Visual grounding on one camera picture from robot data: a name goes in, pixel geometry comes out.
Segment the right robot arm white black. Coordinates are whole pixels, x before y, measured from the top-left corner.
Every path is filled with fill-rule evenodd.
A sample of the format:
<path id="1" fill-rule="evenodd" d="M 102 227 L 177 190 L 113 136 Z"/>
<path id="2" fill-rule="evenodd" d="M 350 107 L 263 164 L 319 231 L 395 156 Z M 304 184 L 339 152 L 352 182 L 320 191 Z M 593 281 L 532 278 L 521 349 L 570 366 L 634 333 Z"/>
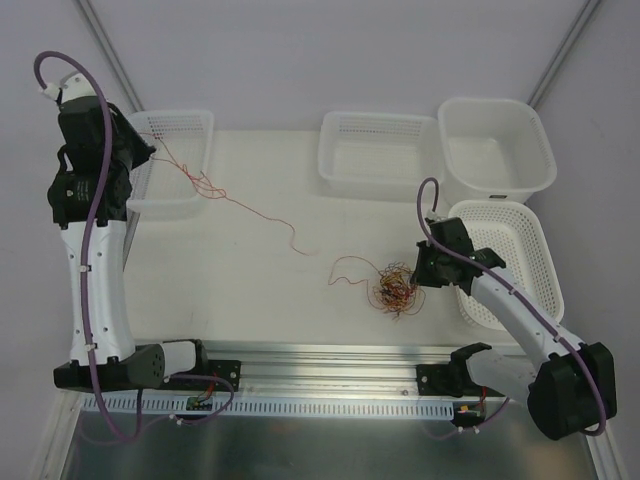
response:
<path id="1" fill-rule="evenodd" d="M 499 392 L 525 404 L 534 424 L 552 440 L 603 434 L 617 413 L 611 352 L 555 322 L 518 286 L 497 253 L 474 248 L 461 219 L 420 218 L 419 224 L 426 238 L 417 244 L 412 283 L 457 287 L 500 321 L 530 361 L 524 367 L 478 342 L 451 353 L 431 387 L 457 398 L 480 387 Z"/>

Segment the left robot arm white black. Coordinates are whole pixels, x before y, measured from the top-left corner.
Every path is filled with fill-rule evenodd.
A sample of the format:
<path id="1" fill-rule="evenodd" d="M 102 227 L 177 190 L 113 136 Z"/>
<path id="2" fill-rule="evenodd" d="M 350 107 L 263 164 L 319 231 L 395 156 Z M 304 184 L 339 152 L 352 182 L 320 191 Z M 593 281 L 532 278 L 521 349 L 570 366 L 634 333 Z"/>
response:
<path id="1" fill-rule="evenodd" d="M 47 192 L 71 274 L 70 359 L 55 368 L 60 389 L 104 392 L 160 389 L 176 378 L 189 389 L 210 377 L 201 341 L 138 345 L 127 315 L 123 279 L 130 172 L 154 153 L 112 103 L 102 103 L 81 73 L 49 89 L 64 144 Z"/>

